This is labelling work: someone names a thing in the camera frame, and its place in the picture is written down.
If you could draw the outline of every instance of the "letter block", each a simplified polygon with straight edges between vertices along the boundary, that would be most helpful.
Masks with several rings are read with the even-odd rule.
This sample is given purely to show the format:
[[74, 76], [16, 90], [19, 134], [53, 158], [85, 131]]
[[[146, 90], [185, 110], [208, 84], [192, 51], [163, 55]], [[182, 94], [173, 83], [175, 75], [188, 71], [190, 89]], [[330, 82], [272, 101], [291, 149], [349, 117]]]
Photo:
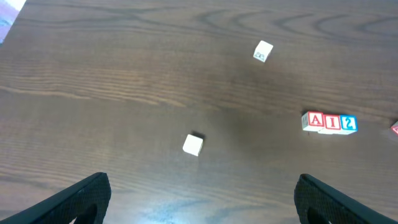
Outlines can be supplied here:
[[358, 131], [358, 124], [354, 115], [340, 115], [341, 131], [338, 134], [352, 134]]
[[398, 134], [398, 121], [397, 121], [395, 124], [393, 124], [393, 125], [391, 126], [391, 130], [392, 130], [394, 133]]
[[304, 131], [319, 131], [325, 127], [322, 112], [308, 111], [301, 117]]
[[340, 116], [324, 114], [325, 128], [318, 131], [320, 134], [338, 134], [341, 131]]

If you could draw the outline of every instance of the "alphabet block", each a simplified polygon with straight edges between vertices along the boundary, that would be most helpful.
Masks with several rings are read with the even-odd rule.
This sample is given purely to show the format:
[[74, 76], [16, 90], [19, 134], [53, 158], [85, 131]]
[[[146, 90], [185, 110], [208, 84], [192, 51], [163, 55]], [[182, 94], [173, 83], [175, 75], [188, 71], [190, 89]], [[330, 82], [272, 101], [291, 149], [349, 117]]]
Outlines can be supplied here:
[[320, 134], [338, 134], [341, 131], [340, 116], [324, 114], [325, 128], [318, 131]]
[[273, 47], [274, 46], [272, 46], [271, 44], [268, 44], [267, 42], [262, 40], [262, 41], [260, 41], [259, 45], [254, 50], [253, 57], [262, 62], [266, 62], [267, 57], [268, 57], [269, 53], [271, 53], [271, 50]]
[[301, 117], [304, 131], [319, 131], [325, 127], [322, 112], [308, 111]]
[[398, 121], [391, 126], [391, 130], [398, 134]]
[[182, 149], [184, 150], [184, 152], [187, 152], [194, 156], [199, 156], [202, 145], [203, 139], [189, 134], [184, 142], [184, 145], [182, 146]]
[[358, 131], [354, 115], [340, 115], [341, 131], [338, 134], [352, 134]]

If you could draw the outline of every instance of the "blue number 2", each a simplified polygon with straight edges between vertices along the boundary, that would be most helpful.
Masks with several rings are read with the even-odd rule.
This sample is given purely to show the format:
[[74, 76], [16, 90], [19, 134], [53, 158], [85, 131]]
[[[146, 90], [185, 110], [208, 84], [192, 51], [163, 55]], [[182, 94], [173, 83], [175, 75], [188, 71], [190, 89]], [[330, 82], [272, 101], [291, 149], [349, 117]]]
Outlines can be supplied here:
[[351, 119], [346, 118], [346, 121], [348, 121], [347, 122], [347, 128], [353, 128], [352, 125], [351, 125]]

